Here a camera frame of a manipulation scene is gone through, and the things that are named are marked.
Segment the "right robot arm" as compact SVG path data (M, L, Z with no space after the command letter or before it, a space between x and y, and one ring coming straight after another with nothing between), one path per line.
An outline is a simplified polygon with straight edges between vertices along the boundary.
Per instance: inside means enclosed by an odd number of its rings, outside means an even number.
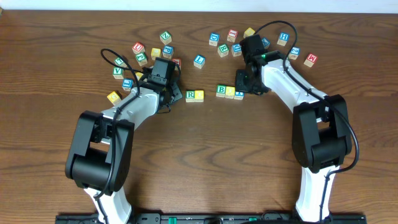
M272 90L291 110L292 149L302 167L295 210L302 221L320 222L330 214L333 179L352 149L346 102L314 88L282 57L278 51L245 53L246 68L236 72L235 85L258 95Z

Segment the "green B wooden block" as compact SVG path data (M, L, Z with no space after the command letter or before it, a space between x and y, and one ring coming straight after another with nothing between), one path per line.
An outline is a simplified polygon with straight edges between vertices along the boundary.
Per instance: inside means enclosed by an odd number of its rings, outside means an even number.
M224 98L226 95L226 85L217 85L216 97Z

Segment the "yellow O wooden block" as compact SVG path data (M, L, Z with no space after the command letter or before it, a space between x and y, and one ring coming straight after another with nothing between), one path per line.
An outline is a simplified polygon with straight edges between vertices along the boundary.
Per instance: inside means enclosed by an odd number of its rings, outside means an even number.
M236 90L234 86L227 86L225 90L225 98L234 99Z
M205 92L203 90L195 90L195 102L204 102Z

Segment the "blue T wooden block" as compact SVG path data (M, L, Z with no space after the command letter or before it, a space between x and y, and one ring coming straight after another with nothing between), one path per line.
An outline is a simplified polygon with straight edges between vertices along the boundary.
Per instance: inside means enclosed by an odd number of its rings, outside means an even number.
M242 100L244 98L244 93L241 91L236 91L234 95L235 100Z

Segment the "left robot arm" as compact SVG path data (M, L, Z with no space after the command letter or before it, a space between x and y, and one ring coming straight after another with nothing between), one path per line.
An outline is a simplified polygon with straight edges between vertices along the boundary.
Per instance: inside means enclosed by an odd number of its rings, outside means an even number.
M158 110L182 99L177 83L141 81L125 99L100 113L78 118L65 175L91 197L99 223L127 223L132 206L124 192L135 129Z

